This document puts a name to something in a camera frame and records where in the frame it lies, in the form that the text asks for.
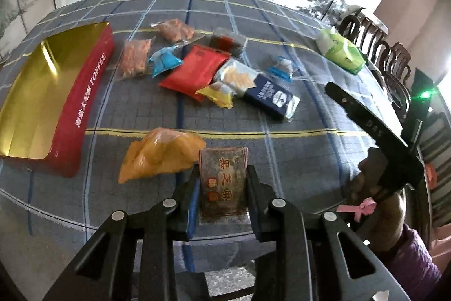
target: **green package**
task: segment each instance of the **green package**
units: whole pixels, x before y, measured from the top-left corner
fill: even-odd
[[[357,75],[363,68],[365,60],[359,49],[334,28],[321,30],[315,41],[322,55],[349,73]]]

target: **orange snack bag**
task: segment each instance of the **orange snack bag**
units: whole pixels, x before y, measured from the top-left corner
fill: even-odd
[[[194,35],[194,29],[177,18],[159,23],[156,28],[171,43],[176,43],[182,39],[190,40]]]
[[[132,78],[147,71],[147,60],[152,40],[130,40],[123,46],[119,68],[122,78]]]
[[[119,184],[130,179],[189,169],[206,143],[198,135],[156,128],[140,142],[132,142],[119,172]]]

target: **green indicator light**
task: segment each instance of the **green indicator light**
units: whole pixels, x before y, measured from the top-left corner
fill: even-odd
[[[429,97],[431,97],[431,93],[429,91],[425,91],[420,95],[420,97],[422,99],[428,99]]]

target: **hand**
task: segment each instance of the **hand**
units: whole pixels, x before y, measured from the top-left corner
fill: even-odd
[[[375,179],[372,177],[374,172],[381,171],[380,167],[374,168],[375,165],[380,166],[381,164],[380,160],[374,159],[380,152],[372,150],[375,150],[375,148],[370,148],[368,158],[359,163],[361,172],[351,183],[351,202],[353,205],[359,205],[364,199],[375,195],[380,189],[380,187],[374,185]],[[373,252],[388,251],[396,245],[402,235],[406,209],[404,190],[378,203],[377,208],[380,216],[376,226],[368,235],[369,248]]]

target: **table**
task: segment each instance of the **table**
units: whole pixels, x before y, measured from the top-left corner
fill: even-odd
[[[180,18],[206,34],[216,27],[249,37],[243,60],[258,70],[271,57],[290,58],[300,68],[291,83],[301,98],[289,122],[277,122],[235,99],[231,110],[158,87],[150,76],[118,81],[123,42],[155,35],[149,25]],[[51,34],[109,21],[116,49],[102,78],[83,143],[79,173],[65,179],[19,170],[0,173],[0,260],[29,300],[40,300],[64,266],[114,210],[136,213],[170,197],[189,170],[117,184],[130,142],[163,126],[195,131],[207,146],[248,146],[260,180],[304,212],[320,213],[342,203],[373,140],[324,94],[334,81],[362,101],[396,133],[401,126],[365,67],[353,76],[319,55],[315,35],[328,25],[263,0],[83,0],[50,13],[14,50],[0,71],[5,101],[26,57]],[[246,221],[199,226],[189,243],[176,243],[177,271],[207,271],[240,265],[271,251],[259,244]]]

